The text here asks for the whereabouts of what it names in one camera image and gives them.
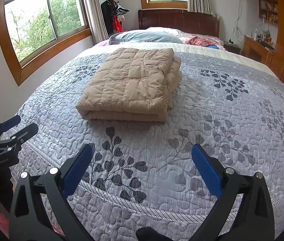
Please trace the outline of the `tan quilted puffer jacket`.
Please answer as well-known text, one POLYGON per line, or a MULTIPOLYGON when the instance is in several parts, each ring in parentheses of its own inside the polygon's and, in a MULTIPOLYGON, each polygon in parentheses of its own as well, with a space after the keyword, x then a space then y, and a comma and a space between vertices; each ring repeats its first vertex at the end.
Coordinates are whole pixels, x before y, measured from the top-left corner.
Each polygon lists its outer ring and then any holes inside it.
POLYGON ((118 48, 88 82, 77 111, 87 120, 166 122, 180 67, 171 48, 118 48))

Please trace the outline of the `coat rack with clothes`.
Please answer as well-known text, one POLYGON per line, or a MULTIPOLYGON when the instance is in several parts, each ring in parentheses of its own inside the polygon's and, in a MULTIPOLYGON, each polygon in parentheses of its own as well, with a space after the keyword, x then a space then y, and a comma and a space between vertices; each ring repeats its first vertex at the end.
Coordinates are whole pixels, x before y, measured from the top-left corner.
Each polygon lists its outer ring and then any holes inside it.
POLYGON ((101 4, 101 10, 107 34, 111 36, 114 33, 123 32, 122 22, 125 21, 124 15, 129 10, 122 7, 119 1, 115 0, 105 0, 101 4))

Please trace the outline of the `pink quilted garment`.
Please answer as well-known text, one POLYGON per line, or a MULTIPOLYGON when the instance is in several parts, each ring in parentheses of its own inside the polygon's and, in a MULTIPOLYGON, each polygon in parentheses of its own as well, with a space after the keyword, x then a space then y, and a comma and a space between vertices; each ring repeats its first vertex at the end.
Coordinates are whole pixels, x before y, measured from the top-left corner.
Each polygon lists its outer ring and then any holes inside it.
POLYGON ((0 230, 9 238, 9 219, 0 212, 0 230))

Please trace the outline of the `grey floral quilted bedspread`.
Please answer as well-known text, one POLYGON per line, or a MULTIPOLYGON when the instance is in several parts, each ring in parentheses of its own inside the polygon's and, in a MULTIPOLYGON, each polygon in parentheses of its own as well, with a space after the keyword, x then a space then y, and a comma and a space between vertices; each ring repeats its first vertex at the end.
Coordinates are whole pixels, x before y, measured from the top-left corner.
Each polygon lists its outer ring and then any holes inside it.
POLYGON ((215 203, 194 163, 199 144, 223 166, 261 172, 284 230, 284 84, 265 65, 225 51, 171 44, 182 79, 164 123, 82 119, 76 103, 116 46, 90 48, 45 80, 18 110, 38 133, 11 170, 41 175, 84 143, 94 157, 69 204, 96 240, 135 240, 150 226, 187 240, 215 203))

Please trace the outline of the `side window curtain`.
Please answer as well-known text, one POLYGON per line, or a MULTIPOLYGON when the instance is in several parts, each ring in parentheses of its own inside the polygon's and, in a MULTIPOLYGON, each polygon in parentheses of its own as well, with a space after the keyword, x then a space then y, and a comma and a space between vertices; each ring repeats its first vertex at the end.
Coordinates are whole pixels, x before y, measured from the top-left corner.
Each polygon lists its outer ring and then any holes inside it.
POLYGON ((88 22, 94 43, 99 43, 108 39, 108 33, 105 27, 101 6, 99 0, 84 0, 86 12, 88 13, 88 22))

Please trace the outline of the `grey pillow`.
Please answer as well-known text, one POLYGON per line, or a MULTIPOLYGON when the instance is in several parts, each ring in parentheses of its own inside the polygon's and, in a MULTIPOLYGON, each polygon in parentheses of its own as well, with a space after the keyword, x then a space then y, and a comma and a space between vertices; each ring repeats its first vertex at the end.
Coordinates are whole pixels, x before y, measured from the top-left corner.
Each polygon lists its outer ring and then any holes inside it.
POLYGON ((133 30, 113 34, 108 40, 108 45, 118 45, 126 42, 168 42, 184 44, 178 37, 165 32, 133 30))

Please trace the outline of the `wooden desk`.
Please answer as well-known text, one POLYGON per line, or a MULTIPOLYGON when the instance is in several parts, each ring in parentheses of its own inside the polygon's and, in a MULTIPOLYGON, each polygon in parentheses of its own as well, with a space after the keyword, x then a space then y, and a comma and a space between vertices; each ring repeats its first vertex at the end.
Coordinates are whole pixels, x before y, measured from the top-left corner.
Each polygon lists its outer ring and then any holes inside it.
POLYGON ((273 59, 273 50, 263 46, 260 42, 245 35, 243 50, 241 55, 249 59, 258 61, 270 67, 273 59))

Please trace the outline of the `blue cloth on bed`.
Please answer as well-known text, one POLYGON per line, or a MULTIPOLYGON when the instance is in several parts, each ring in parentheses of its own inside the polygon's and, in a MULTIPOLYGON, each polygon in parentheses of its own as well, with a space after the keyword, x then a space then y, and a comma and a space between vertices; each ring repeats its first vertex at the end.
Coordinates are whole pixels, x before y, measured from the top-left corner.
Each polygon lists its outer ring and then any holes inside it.
POLYGON ((210 46, 207 46, 206 48, 213 48, 213 49, 219 50, 219 47, 217 47, 215 45, 210 45, 210 46))

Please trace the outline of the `red patterned cloth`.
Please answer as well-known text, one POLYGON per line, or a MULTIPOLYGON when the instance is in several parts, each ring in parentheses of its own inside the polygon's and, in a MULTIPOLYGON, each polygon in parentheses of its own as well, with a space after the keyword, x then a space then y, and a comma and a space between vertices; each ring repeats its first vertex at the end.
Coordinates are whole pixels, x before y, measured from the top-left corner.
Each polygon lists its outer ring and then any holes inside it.
POLYGON ((195 46, 216 46, 223 47, 223 41, 217 37, 212 37, 209 35, 196 35, 190 38, 189 40, 184 42, 187 45, 195 45, 195 46))

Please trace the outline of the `dark wooden headboard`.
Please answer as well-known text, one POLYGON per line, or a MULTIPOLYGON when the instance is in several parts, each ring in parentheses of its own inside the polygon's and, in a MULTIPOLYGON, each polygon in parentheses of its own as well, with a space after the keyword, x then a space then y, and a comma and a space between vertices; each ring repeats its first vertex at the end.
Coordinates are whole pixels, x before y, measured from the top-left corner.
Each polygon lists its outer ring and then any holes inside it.
POLYGON ((165 27, 186 33, 219 37, 220 20, 216 15, 182 9, 150 9, 138 11, 139 28, 165 27))

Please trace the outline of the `wooden side window frame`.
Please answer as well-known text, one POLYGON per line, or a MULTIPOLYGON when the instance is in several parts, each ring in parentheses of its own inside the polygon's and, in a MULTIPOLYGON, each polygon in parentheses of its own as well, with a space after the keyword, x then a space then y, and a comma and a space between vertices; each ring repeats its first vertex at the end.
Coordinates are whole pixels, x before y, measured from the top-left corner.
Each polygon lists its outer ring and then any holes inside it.
POLYGON ((84 0, 0 0, 0 46, 17 85, 90 35, 84 0))

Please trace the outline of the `wall shelf with items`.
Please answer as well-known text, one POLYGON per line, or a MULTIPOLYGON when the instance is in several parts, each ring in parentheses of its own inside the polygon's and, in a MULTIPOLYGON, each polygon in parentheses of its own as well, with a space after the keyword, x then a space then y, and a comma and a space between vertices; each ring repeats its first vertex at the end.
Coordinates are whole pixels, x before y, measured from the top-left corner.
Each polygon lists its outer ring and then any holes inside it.
POLYGON ((258 17, 264 21, 278 24, 278 1, 259 0, 258 17))

